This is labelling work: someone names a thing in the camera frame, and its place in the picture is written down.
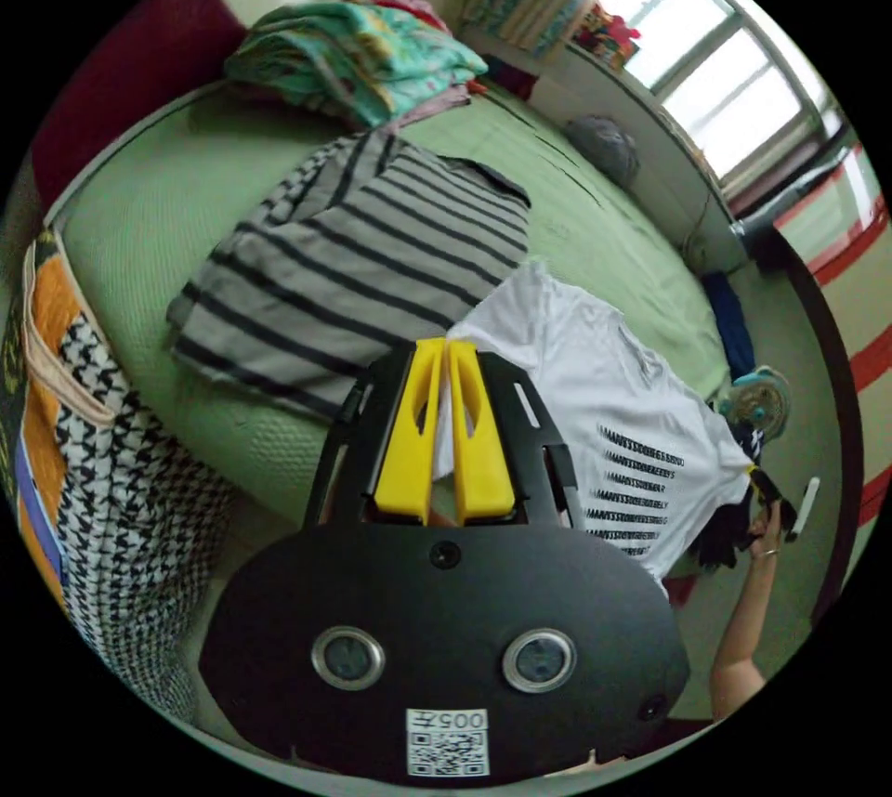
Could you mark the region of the person's right hand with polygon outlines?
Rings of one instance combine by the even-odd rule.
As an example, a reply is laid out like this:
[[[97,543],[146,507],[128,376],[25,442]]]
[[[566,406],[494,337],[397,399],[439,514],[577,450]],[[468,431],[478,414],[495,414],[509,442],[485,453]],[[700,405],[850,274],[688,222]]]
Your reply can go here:
[[[770,503],[760,508],[748,530],[751,560],[770,559],[781,546],[781,504]]]

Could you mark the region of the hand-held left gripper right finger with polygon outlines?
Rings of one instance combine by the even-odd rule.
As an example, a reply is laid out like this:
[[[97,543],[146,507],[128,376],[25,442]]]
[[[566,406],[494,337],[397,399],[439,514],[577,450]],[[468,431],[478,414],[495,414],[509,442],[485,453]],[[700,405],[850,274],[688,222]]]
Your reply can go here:
[[[515,494],[476,348],[449,343],[453,482],[458,521],[475,524],[512,514]]]

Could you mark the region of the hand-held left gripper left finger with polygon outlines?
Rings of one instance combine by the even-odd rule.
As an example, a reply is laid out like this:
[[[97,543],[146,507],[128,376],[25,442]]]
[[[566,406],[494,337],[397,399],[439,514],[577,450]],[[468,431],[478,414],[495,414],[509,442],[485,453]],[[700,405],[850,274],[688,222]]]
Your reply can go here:
[[[416,342],[400,377],[396,410],[374,488],[374,503],[382,516],[418,524],[429,520],[444,349],[442,338]]]

